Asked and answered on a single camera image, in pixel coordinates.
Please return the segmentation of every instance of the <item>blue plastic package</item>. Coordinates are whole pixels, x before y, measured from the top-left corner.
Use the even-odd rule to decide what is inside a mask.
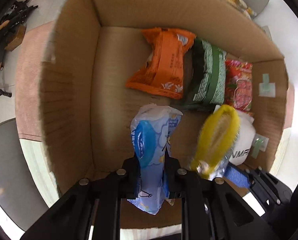
[[[131,141],[140,163],[140,192],[128,201],[155,215],[166,196],[163,182],[164,154],[170,155],[169,136],[180,122],[182,113],[170,106],[145,105],[131,122]]]

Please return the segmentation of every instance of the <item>gray chair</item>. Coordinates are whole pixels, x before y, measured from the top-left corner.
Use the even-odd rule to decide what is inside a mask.
[[[16,119],[0,124],[0,206],[24,231],[48,210],[23,155]]]

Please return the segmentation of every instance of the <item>green snack bag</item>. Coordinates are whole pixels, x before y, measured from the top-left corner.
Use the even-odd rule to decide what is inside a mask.
[[[226,52],[196,38],[192,47],[193,75],[182,100],[182,108],[212,110],[225,98]]]

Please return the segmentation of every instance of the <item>metal screw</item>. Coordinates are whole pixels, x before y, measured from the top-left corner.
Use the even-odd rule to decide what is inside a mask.
[[[80,184],[81,186],[85,186],[85,185],[87,185],[88,183],[89,183],[89,179],[84,178],[84,179],[79,180],[79,184]]]
[[[215,183],[217,183],[217,184],[219,184],[219,185],[223,184],[224,182],[225,182],[225,181],[224,181],[223,178],[219,178],[219,177],[215,178]]]
[[[125,169],[119,169],[119,170],[117,170],[117,174],[120,175],[120,176],[125,175],[126,173],[127,172],[126,172]]]
[[[177,170],[177,173],[179,175],[185,175],[185,174],[187,174],[187,170],[186,169],[183,169],[183,168],[180,168],[180,169]]]

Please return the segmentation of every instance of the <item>orange snack bag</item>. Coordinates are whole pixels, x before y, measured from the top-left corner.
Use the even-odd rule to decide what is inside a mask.
[[[126,87],[181,99],[183,95],[183,56],[193,45],[195,34],[181,29],[145,29],[142,34],[153,52],[146,64],[126,83]]]

